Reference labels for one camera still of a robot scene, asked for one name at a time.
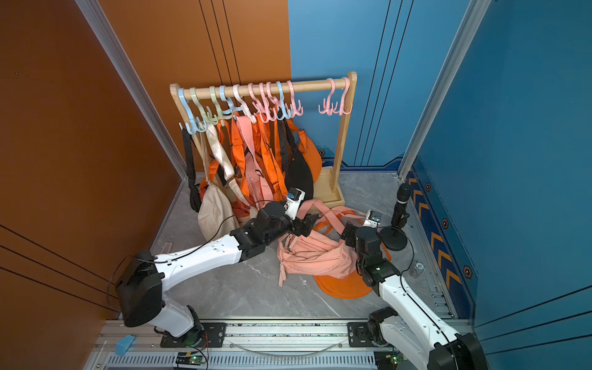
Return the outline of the orange crescent bag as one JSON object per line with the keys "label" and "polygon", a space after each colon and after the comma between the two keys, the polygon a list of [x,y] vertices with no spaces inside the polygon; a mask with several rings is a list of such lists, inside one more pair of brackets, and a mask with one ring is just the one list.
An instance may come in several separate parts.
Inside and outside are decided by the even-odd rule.
{"label": "orange crescent bag", "polygon": [[312,175],[313,182],[315,183],[321,172],[322,172],[322,157],[304,129],[298,128],[293,120],[288,120],[288,127],[293,134],[298,135],[298,150],[303,155]]}
{"label": "orange crescent bag", "polygon": [[[386,249],[384,244],[381,244],[383,255],[388,261],[392,261],[392,256]],[[372,289],[367,287],[362,280],[362,277],[353,272],[343,279],[338,279],[331,276],[314,276],[314,279],[325,294],[339,299],[352,300],[363,298],[371,293]]]}

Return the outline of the black crescent bag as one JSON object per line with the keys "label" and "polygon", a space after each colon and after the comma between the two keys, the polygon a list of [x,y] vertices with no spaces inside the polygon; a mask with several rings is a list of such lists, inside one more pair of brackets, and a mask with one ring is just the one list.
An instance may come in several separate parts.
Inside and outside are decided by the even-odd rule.
{"label": "black crescent bag", "polygon": [[305,200],[314,197],[314,183],[310,167],[304,155],[298,149],[295,138],[287,120],[279,120],[277,124],[280,143],[282,169],[285,173],[285,185],[289,190],[299,189],[305,193]]}

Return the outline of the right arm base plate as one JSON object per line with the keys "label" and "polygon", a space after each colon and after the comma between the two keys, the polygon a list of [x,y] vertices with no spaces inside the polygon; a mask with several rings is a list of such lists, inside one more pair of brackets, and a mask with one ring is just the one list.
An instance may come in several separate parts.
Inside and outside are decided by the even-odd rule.
{"label": "right arm base plate", "polygon": [[384,347],[379,326],[372,322],[349,322],[348,343],[352,348]]}

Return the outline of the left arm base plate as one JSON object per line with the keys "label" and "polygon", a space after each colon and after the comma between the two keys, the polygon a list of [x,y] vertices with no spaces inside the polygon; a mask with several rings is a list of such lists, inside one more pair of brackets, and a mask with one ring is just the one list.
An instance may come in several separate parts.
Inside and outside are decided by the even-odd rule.
{"label": "left arm base plate", "polygon": [[191,329],[185,335],[175,338],[168,331],[162,336],[161,348],[222,348],[226,336],[225,322],[206,322]]}

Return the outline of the pink waist bag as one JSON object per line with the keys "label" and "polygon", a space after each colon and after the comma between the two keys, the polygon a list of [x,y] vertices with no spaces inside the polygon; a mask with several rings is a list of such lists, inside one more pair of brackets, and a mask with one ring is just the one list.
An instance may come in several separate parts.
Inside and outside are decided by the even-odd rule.
{"label": "pink waist bag", "polygon": [[282,287],[289,274],[348,277],[356,269],[356,253],[343,240],[337,241],[313,231],[308,237],[289,234],[278,242],[280,263],[278,284]]}
{"label": "pink waist bag", "polygon": [[360,227],[366,219],[366,213],[345,206],[330,208],[320,200],[306,200],[302,203],[297,217],[303,219],[307,214],[319,217],[314,223],[313,230],[325,236],[328,236],[332,231],[342,235],[348,224]]}

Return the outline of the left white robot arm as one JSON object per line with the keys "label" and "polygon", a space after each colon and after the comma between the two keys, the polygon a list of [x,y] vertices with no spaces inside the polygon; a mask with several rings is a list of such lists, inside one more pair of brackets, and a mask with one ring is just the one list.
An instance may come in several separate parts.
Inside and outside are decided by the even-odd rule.
{"label": "left white robot arm", "polygon": [[308,236],[319,216],[300,216],[299,208],[291,200],[271,202],[244,226],[204,245],[173,254],[135,255],[116,284],[124,325],[152,325],[175,339],[196,342],[204,332],[196,311],[168,291],[199,274],[255,257],[281,237]]}

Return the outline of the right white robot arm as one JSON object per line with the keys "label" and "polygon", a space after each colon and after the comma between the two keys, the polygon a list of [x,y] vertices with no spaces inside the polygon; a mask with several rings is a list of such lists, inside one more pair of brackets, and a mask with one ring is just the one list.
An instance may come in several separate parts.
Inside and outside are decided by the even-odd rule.
{"label": "right white robot arm", "polygon": [[444,322],[383,257],[375,228],[349,224],[342,239],[355,249],[357,272],[365,285],[387,304],[368,316],[365,333],[369,342],[393,347],[417,369],[490,368],[476,336],[462,335]]}

